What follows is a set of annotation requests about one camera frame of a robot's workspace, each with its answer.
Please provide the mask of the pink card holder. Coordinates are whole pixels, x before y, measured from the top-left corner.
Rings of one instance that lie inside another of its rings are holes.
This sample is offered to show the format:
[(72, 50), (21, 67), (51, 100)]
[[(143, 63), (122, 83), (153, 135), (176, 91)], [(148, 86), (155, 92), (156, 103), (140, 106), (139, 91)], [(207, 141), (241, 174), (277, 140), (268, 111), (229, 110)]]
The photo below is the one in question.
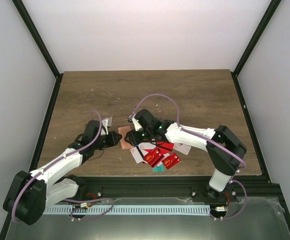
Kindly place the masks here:
[(122, 136), (120, 140), (120, 145), (122, 150), (129, 150), (132, 148), (132, 145), (130, 145), (128, 142), (125, 141), (125, 137), (127, 135), (127, 132), (131, 130), (130, 126), (121, 126), (118, 128), (118, 133)]

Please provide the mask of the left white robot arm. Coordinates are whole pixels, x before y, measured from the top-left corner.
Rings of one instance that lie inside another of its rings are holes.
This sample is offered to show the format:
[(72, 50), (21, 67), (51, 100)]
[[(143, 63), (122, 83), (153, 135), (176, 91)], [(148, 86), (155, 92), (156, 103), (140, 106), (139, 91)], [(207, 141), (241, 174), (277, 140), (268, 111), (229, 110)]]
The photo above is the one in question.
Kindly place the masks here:
[(92, 158), (95, 151), (116, 146), (121, 134), (108, 129), (112, 125), (110, 117), (102, 121), (91, 120), (85, 131), (57, 158), (31, 172), (18, 172), (9, 188), (3, 209), (27, 225), (38, 221), (45, 209), (72, 198), (76, 202), (87, 196), (84, 183), (79, 178), (66, 176), (71, 170)]

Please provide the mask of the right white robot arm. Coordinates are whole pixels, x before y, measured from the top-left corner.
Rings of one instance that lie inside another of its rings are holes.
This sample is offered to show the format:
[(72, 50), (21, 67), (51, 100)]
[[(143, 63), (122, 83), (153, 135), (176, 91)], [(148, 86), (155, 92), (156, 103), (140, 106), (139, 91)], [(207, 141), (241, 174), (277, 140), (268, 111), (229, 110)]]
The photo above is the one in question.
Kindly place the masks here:
[(171, 120), (155, 120), (152, 124), (133, 121), (134, 129), (126, 133), (124, 140), (132, 146), (140, 143), (183, 144), (208, 153), (214, 172), (207, 188), (208, 198), (214, 202), (225, 195), (225, 188), (234, 175), (246, 167), (243, 157), (246, 146), (226, 126), (218, 128), (195, 128)]

